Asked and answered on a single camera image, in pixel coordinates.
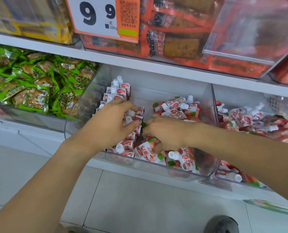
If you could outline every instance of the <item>floor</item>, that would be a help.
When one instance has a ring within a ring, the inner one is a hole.
[[[0,209],[48,158],[0,146]],[[61,223],[92,233],[203,232],[229,215],[240,233],[288,232],[288,215],[130,176],[85,167]]]

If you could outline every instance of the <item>person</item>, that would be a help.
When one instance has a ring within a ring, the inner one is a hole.
[[[87,162],[98,152],[118,144],[140,125],[139,121],[132,121],[122,126],[128,110],[136,111],[137,107],[130,101],[112,101],[65,140],[0,210],[0,233],[54,233]],[[153,117],[146,123],[143,134],[150,133],[161,141],[155,147],[156,153],[183,146],[201,149],[230,162],[288,199],[288,144],[169,117]]]

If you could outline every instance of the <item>price tag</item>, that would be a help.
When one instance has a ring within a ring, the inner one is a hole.
[[[76,33],[139,41],[140,0],[66,0]]]

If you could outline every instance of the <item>person's right hand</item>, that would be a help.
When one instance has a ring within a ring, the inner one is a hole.
[[[178,150],[184,146],[193,146],[196,139],[196,127],[200,126],[200,122],[185,122],[180,119],[161,117],[153,115],[153,118],[146,122],[147,127],[143,129],[143,135],[150,133],[161,141],[156,145],[154,152],[161,153],[163,150]]]

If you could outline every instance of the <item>white shelf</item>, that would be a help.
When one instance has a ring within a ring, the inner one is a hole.
[[[38,40],[0,34],[0,44],[288,97],[288,87],[276,84],[274,82],[271,82],[270,80],[257,82],[251,79],[231,77],[223,74],[196,70],[184,66],[174,66],[166,63],[119,56],[98,51],[85,51],[80,42],[78,42],[74,46],[65,46],[55,43],[48,43]]]

